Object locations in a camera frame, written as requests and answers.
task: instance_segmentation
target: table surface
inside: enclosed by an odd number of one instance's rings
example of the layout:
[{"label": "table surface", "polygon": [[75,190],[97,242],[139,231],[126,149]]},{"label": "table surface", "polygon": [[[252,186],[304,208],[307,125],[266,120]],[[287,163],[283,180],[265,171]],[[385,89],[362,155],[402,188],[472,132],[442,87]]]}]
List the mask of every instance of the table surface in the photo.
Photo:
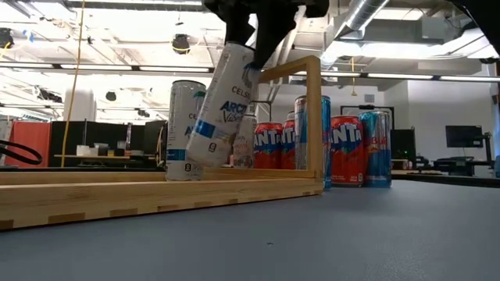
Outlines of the table surface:
[{"label": "table surface", "polygon": [[319,197],[0,233],[2,279],[498,280],[500,190],[394,181]]}]

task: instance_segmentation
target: wooden frame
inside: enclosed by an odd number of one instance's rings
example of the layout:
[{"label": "wooden frame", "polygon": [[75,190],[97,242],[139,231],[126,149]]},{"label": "wooden frame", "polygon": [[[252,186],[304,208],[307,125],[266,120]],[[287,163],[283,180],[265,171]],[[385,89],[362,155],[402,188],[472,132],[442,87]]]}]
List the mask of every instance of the wooden frame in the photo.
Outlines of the wooden frame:
[{"label": "wooden frame", "polygon": [[264,83],[307,72],[307,170],[205,169],[202,181],[164,173],[0,172],[0,229],[317,195],[323,192],[320,60],[261,74]]}]

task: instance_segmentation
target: black cable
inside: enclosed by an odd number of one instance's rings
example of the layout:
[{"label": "black cable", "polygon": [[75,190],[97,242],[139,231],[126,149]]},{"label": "black cable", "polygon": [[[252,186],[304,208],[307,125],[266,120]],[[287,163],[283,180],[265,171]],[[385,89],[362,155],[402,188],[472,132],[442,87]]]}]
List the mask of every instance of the black cable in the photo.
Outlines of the black cable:
[{"label": "black cable", "polygon": [[31,153],[36,158],[36,160],[26,158],[22,155],[18,155],[17,153],[12,152],[12,151],[8,150],[7,148],[3,148],[2,146],[0,146],[0,155],[4,154],[6,156],[12,157],[16,160],[19,160],[21,162],[31,164],[31,165],[39,165],[43,161],[43,158],[41,157],[40,153],[35,151],[33,148],[29,148],[29,147],[24,146],[22,144],[12,143],[12,142],[6,141],[6,140],[0,140],[0,144],[6,145],[9,147],[20,148],[28,153]]}]

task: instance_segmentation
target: silver can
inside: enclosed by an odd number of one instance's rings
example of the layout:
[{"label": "silver can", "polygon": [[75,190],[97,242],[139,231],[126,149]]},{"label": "silver can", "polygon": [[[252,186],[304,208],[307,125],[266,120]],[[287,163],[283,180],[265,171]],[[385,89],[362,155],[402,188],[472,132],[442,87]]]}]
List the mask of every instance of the silver can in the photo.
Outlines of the silver can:
[{"label": "silver can", "polygon": [[226,44],[187,143],[187,155],[196,162],[207,166],[226,162],[259,82],[260,70],[250,67],[253,53],[251,48]]},{"label": "silver can", "polygon": [[233,143],[233,161],[236,168],[253,168],[253,137],[257,116],[245,114]]},{"label": "silver can", "polygon": [[203,167],[187,157],[186,144],[205,93],[205,85],[196,81],[178,80],[172,84],[166,140],[167,180],[201,180],[203,177]]}]

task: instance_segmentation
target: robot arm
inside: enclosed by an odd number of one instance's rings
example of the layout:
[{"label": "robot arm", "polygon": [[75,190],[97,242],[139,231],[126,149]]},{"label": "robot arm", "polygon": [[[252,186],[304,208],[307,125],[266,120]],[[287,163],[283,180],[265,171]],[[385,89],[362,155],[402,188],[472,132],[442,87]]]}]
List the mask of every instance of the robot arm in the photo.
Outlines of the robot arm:
[{"label": "robot arm", "polygon": [[205,0],[205,7],[226,24],[225,41],[245,44],[254,28],[248,24],[250,14],[259,21],[255,57],[252,67],[261,69],[273,54],[276,46],[295,29],[295,13],[306,5],[305,16],[321,17],[327,14],[328,0]]}]

